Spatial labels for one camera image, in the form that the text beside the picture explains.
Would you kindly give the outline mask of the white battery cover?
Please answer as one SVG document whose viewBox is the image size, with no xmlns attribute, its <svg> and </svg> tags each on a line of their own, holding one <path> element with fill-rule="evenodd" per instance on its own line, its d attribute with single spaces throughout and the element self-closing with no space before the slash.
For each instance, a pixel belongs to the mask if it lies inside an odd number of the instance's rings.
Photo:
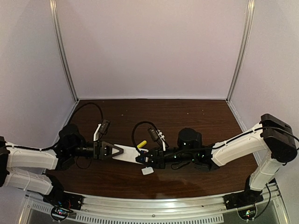
<svg viewBox="0 0 299 224">
<path fill-rule="evenodd" d="M 141 169 L 143 175 L 150 175 L 154 173 L 154 169 L 152 167 L 145 167 Z"/>
</svg>

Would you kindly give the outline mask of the white remote control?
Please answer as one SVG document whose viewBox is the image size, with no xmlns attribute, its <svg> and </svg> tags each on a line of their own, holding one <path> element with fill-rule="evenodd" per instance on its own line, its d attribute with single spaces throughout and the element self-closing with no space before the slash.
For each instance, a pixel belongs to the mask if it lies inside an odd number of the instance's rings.
<svg viewBox="0 0 299 224">
<path fill-rule="evenodd" d="M 117 145 L 117 144 L 115 144 L 114 146 L 123 149 L 122 154 L 113 157 L 114 160 L 141 164 L 135 160 L 136 157 L 138 157 L 140 154 L 136 151 L 136 149 L 134 147 Z"/>
</svg>

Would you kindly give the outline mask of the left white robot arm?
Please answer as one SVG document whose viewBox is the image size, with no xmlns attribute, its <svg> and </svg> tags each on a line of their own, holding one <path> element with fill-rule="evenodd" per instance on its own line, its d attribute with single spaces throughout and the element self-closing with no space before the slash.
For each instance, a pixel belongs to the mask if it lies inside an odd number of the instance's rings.
<svg viewBox="0 0 299 224">
<path fill-rule="evenodd" d="M 49 148 L 17 146 L 0 138 L 0 185 L 49 195 L 63 191 L 58 181 L 46 175 L 29 172 L 28 168 L 67 170 L 76 157 L 105 160 L 121 155 L 124 150 L 105 141 L 86 142 L 75 124 L 63 127 L 59 140 Z"/>
</svg>

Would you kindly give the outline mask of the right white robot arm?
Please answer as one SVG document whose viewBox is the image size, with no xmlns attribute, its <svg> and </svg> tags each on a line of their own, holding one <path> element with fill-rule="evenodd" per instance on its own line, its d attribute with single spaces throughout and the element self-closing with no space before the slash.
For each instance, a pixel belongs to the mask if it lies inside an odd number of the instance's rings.
<svg viewBox="0 0 299 224">
<path fill-rule="evenodd" d="M 203 145 L 201 133 L 183 128 L 178 133 L 177 147 L 156 147 L 141 153 L 135 160 L 159 169 L 165 168 L 167 164 L 193 163 L 197 168 L 209 172 L 253 152 L 266 150 L 266 157 L 247 178 L 244 191 L 231 194 L 226 199 L 227 202 L 236 200 L 254 203 L 280 167 L 297 157 L 295 141 L 297 138 L 293 135 L 292 128 L 267 113 L 251 129 L 209 146 Z"/>
</svg>

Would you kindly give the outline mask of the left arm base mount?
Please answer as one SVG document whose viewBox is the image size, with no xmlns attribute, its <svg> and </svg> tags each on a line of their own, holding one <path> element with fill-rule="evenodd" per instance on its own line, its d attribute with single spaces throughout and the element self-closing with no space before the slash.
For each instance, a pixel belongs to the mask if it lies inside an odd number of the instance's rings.
<svg viewBox="0 0 299 224">
<path fill-rule="evenodd" d="M 51 192 L 49 195 L 41 196 L 44 202 L 53 206 L 50 216 L 54 221 L 59 223 L 66 220 L 70 215 L 75 215 L 76 211 L 81 210 L 84 199 L 82 195 L 65 191 Z"/>
</svg>

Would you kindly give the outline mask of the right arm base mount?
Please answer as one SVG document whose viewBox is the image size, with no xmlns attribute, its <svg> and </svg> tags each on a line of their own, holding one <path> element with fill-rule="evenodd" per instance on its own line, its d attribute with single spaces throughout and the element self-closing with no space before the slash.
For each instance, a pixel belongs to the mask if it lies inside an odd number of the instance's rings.
<svg viewBox="0 0 299 224">
<path fill-rule="evenodd" d="M 263 201 L 262 191 L 244 190 L 223 196 L 227 210 L 237 209 L 237 214 L 244 221 L 254 220 L 257 216 L 256 203 Z"/>
</svg>

